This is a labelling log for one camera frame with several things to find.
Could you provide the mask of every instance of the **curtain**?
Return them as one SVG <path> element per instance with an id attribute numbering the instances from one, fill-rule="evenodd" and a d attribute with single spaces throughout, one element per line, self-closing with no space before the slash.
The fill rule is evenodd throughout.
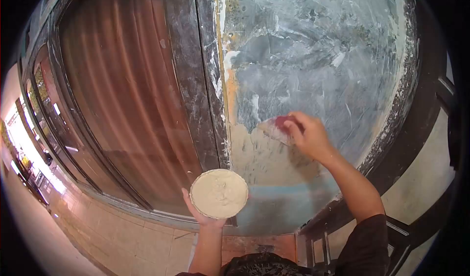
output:
<path id="1" fill-rule="evenodd" d="M 83 0 L 67 16 L 59 26 L 67 79 L 105 155 L 155 209 L 185 214 L 180 188 L 202 170 L 164 0 Z"/>

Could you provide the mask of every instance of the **wall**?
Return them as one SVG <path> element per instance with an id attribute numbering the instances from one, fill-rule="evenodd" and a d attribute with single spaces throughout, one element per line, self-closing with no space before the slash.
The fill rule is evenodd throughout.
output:
<path id="1" fill-rule="evenodd" d="M 233 170 L 250 185 L 247 233 L 293 232 L 339 195 L 332 177 L 257 123 L 291 110 L 324 122 L 358 166 L 401 78 L 404 0 L 218 0 Z"/>

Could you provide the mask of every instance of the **person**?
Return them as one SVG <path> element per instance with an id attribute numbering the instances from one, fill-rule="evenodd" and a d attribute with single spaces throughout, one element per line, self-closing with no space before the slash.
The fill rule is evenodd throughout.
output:
<path id="1" fill-rule="evenodd" d="M 321 120 L 302 112 L 291 112 L 296 122 L 285 121 L 297 148 L 318 161 L 333 175 L 346 204 L 356 219 L 356 227 L 341 251 L 335 275 L 385 275 L 388 257 L 387 226 L 384 205 L 370 181 L 353 167 L 328 140 Z M 188 273 L 182 275 L 316 275 L 306 267 L 273 253 L 248 254 L 233 258 L 221 267 L 222 228 L 226 219 L 213 219 L 199 213 L 191 204 L 186 189 L 183 198 L 200 224 L 199 238 Z"/>

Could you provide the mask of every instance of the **forearm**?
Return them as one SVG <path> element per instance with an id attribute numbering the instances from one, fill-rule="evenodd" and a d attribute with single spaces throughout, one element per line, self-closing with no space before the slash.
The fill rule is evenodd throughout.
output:
<path id="1" fill-rule="evenodd" d="M 222 266 L 222 228 L 201 226 L 189 273 L 218 276 Z"/>
<path id="2" fill-rule="evenodd" d="M 357 223 L 377 214 L 385 214 L 379 192 L 336 149 L 320 161 L 333 175 L 344 200 Z"/>

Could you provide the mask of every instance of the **scraper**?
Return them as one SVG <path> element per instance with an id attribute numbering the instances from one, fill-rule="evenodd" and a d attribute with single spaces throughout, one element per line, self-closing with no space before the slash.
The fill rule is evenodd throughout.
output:
<path id="1" fill-rule="evenodd" d="M 292 121 L 297 124 L 300 132 L 304 133 L 304 127 L 298 123 L 293 116 L 276 116 L 269 118 L 261 123 L 258 123 L 257 127 L 261 129 L 268 137 L 274 140 L 278 140 L 283 144 L 291 146 L 293 141 L 291 140 L 291 134 L 289 129 L 284 126 L 285 121 Z"/>

